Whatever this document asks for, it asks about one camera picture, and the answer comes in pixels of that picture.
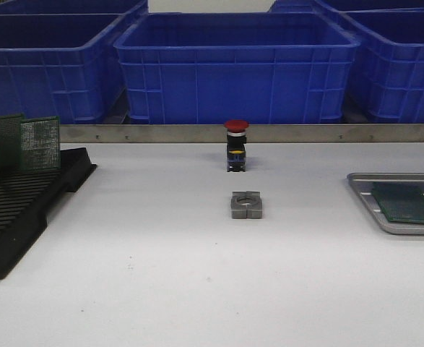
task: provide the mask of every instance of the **white table surface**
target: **white table surface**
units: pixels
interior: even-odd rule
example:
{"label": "white table surface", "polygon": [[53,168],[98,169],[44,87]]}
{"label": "white table surface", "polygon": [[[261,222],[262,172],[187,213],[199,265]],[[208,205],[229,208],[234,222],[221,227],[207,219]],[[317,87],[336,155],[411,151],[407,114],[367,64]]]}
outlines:
{"label": "white table surface", "polygon": [[[346,180],[424,172],[424,144],[250,144],[245,173],[224,144],[86,147],[98,169],[0,282],[0,346],[424,346],[424,237]],[[233,220],[233,190],[264,218]]]}

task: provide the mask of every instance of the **metal tray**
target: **metal tray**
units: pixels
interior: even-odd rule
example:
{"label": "metal tray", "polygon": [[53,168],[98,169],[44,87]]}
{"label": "metal tray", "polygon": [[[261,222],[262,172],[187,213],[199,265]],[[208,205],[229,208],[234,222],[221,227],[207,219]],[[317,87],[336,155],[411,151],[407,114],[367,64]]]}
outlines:
{"label": "metal tray", "polygon": [[424,173],[350,173],[348,181],[383,230],[394,235],[424,235],[424,225],[390,223],[371,195],[373,182],[412,184],[419,186],[424,194]]}

